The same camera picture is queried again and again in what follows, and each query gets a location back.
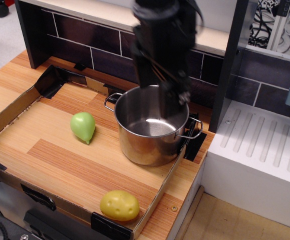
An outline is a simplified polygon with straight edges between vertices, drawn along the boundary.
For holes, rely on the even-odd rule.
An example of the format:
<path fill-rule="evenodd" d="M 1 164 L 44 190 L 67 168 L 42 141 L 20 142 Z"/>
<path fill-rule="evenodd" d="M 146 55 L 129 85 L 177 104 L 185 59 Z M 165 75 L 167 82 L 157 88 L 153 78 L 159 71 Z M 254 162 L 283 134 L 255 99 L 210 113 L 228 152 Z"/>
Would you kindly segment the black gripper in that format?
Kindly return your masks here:
<path fill-rule="evenodd" d="M 133 31 L 131 53 L 139 87 L 159 85 L 161 115 L 172 117 L 190 100 L 187 56 L 195 44 L 196 25 L 141 23 Z"/>

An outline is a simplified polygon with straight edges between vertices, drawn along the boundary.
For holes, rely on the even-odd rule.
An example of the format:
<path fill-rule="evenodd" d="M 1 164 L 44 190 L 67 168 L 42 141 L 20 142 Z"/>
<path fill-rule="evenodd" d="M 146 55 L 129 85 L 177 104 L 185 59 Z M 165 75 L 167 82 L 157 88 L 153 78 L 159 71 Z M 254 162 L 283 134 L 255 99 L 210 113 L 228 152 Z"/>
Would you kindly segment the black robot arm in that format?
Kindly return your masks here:
<path fill-rule="evenodd" d="M 187 56 L 201 10 L 194 0 L 137 0 L 132 10 L 139 20 L 131 46 L 139 86 L 158 85 L 160 113 L 172 117 L 190 101 Z"/>

